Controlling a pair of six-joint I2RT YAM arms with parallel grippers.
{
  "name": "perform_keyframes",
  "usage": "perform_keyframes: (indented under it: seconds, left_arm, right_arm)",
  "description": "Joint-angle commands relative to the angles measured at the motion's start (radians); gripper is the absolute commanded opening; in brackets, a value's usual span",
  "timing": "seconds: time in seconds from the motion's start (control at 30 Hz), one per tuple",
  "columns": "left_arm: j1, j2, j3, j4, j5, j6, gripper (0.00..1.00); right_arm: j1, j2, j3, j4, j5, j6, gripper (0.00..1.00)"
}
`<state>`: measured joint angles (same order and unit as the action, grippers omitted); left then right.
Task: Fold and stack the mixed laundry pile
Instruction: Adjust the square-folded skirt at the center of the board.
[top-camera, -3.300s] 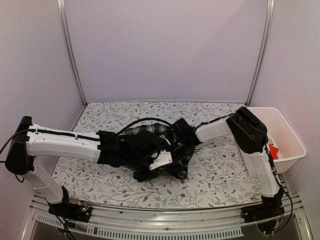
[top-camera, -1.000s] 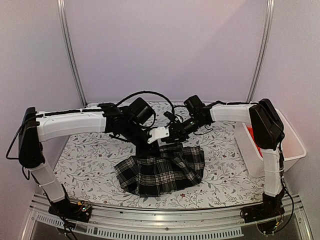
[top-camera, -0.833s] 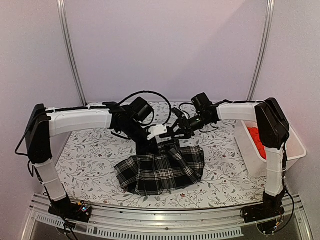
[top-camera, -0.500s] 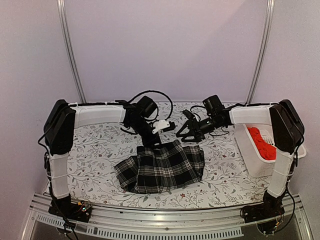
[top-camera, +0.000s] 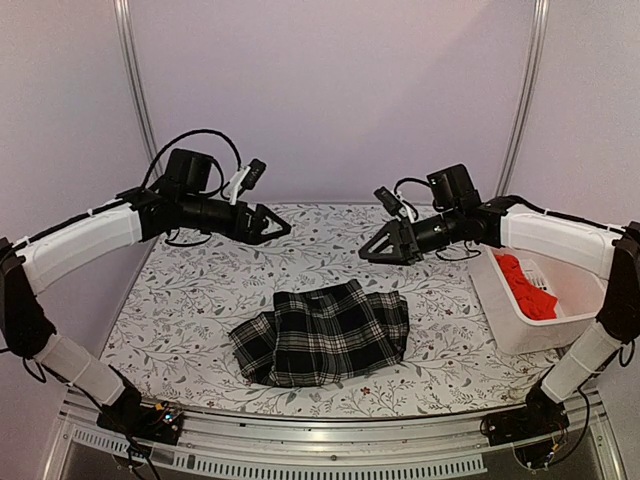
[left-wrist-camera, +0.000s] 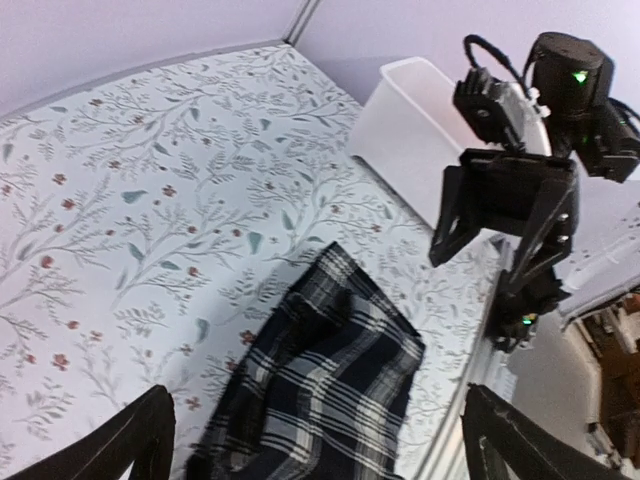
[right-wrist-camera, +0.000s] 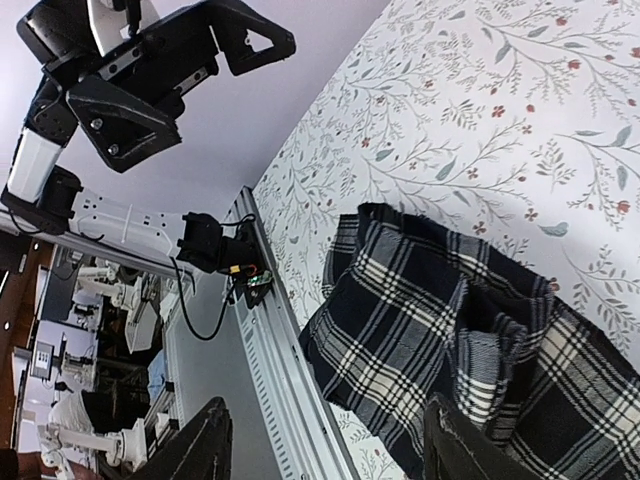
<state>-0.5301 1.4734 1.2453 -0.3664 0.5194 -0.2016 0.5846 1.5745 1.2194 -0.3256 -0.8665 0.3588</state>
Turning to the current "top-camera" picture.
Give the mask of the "black white plaid skirt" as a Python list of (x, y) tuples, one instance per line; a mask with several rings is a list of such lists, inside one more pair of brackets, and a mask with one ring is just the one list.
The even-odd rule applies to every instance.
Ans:
[(276, 292), (273, 309), (229, 333), (241, 375), (279, 388), (319, 387), (404, 359), (409, 308), (397, 291), (367, 293), (350, 280)]

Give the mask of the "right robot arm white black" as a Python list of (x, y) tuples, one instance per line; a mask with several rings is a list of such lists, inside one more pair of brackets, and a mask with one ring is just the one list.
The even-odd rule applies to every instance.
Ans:
[(411, 265), (424, 254), (473, 241), (539, 254), (581, 268), (606, 281), (593, 323), (527, 394), (517, 427), (537, 436), (552, 424), (556, 408), (622, 346), (639, 336), (639, 225), (601, 225), (537, 207), (517, 195), (482, 201), (467, 168), (454, 165), (424, 180), (435, 215), (412, 221), (399, 197), (381, 187), (376, 198), (393, 215), (359, 250), (370, 263)]

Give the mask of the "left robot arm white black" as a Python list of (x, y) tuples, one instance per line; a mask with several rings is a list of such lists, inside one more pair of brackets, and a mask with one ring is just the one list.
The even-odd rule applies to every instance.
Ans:
[(38, 296), (98, 258), (171, 231), (219, 234), (249, 246), (290, 233), (290, 225), (271, 209), (241, 199), (263, 175), (266, 165), (261, 160), (238, 162), (231, 179), (208, 190), (209, 175), (220, 167), (218, 161), (177, 146), (199, 134), (233, 143), (214, 129), (185, 132), (160, 149), (169, 159), (157, 180), (144, 178), (104, 205), (31, 237), (1, 241), (1, 335), (6, 351), (83, 391), (100, 407), (110, 407), (111, 419), (128, 434), (141, 433), (149, 423), (146, 408), (139, 405), (140, 392), (114, 368), (60, 335)]

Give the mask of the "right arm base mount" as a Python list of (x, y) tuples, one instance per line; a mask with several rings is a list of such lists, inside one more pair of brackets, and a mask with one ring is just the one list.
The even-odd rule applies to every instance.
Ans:
[(569, 425), (563, 404), (534, 401), (516, 409), (485, 415), (480, 423), (480, 433), (491, 446), (496, 446), (560, 433)]

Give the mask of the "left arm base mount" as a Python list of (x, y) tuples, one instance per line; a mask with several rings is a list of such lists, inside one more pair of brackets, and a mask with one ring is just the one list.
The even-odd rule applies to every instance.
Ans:
[(177, 404), (161, 401), (144, 405), (137, 397), (120, 398), (101, 407), (97, 426), (135, 439), (175, 446), (183, 429), (184, 411)]

